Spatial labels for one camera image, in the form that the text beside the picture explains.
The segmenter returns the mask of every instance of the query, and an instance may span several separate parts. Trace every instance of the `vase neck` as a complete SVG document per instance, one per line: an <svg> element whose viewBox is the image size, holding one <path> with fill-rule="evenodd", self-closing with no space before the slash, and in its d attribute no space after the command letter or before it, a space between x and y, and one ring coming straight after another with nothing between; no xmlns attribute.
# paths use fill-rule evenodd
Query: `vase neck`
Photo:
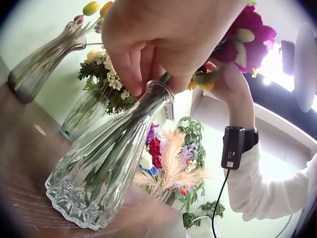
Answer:
<svg viewBox="0 0 317 238"><path fill-rule="evenodd" d="M149 81L146 93L131 108L133 113L150 116L153 121L164 106L174 102L174 95L171 89L160 81Z"/></svg>

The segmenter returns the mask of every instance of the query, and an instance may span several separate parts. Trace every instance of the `clear cut-glass vase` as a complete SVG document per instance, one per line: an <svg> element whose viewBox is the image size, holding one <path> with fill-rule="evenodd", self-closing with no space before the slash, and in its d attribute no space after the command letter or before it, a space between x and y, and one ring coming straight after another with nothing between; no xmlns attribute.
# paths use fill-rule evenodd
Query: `clear cut-glass vase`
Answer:
<svg viewBox="0 0 317 238"><path fill-rule="evenodd" d="M46 195L65 219L98 230L121 208L151 124L174 100L161 81L150 81L147 87L132 108L79 139L48 177Z"/></svg>
<svg viewBox="0 0 317 238"><path fill-rule="evenodd" d="M85 92L68 113L60 132L74 142L102 117L107 103L99 89Z"/></svg>
<svg viewBox="0 0 317 238"><path fill-rule="evenodd" d="M86 48L86 38L79 25L69 22L63 32L22 60L9 74L8 85L24 104L34 100L47 78L72 51Z"/></svg>

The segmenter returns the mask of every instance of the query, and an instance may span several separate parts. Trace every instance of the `red flower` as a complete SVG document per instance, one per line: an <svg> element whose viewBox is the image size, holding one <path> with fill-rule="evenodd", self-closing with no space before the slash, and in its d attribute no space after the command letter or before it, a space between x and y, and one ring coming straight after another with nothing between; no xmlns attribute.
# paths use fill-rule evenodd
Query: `red flower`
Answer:
<svg viewBox="0 0 317 238"><path fill-rule="evenodd" d="M220 48L215 50L211 56L221 63L234 62L237 58L238 51L230 40L226 40Z"/></svg>
<svg viewBox="0 0 317 238"><path fill-rule="evenodd" d="M158 138L153 138L149 143L149 153L152 156L152 163L157 169L162 168L162 162L159 156L161 156L161 141Z"/></svg>
<svg viewBox="0 0 317 238"><path fill-rule="evenodd" d="M274 37L276 36L276 32L272 28L263 25L261 16L255 13L254 10L254 6L245 7L226 34L227 37L235 38L239 29L247 29L254 35L253 41L244 43L247 51L247 66L245 68L238 66L243 73L252 73L252 68L258 69L261 67L268 50L273 48Z"/></svg>
<svg viewBox="0 0 317 238"><path fill-rule="evenodd" d="M236 63L242 73L253 73L252 69L261 67L268 50L273 49L274 37L276 36L276 32L272 28L263 25L261 16L255 13L254 10L254 6L244 8L227 31L224 37L226 41L211 54L213 58L222 63L235 62L239 52L233 42L239 41L239 29L251 31L254 40L242 42L246 49L246 67L244 68Z"/></svg>

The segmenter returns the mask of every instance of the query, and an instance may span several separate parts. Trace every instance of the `white shirt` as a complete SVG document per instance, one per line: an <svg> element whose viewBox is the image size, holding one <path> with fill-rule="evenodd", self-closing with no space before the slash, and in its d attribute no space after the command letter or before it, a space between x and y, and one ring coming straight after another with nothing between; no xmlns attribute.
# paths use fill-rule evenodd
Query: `white shirt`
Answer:
<svg viewBox="0 0 317 238"><path fill-rule="evenodd" d="M280 181L265 182L260 172L261 144L258 143L241 157L238 170L231 170L227 184L230 206L250 221L276 219L302 210L307 201L316 198L316 155L307 168Z"/></svg>

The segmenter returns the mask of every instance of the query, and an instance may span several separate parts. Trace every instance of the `red tulip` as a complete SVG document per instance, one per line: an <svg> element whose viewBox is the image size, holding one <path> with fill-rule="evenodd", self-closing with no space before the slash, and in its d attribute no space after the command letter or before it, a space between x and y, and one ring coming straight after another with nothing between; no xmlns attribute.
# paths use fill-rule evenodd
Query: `red tulip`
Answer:
<svg viewBox="0 0 317 238"><path fill-rule="evenodd" d="M82 24L84 22L84 16L83 15L78 15L74 18L74 22L77 21L77 19L80 18L77 22L78 25Z"/></svg>
<svg viewBox="0 0 317 238"><path fill-rule="evenodd" d="M96 32L97 34L101 34L101 27L100 27L100 26L96 26L96 27L95 27L95 32Z"/></svg>

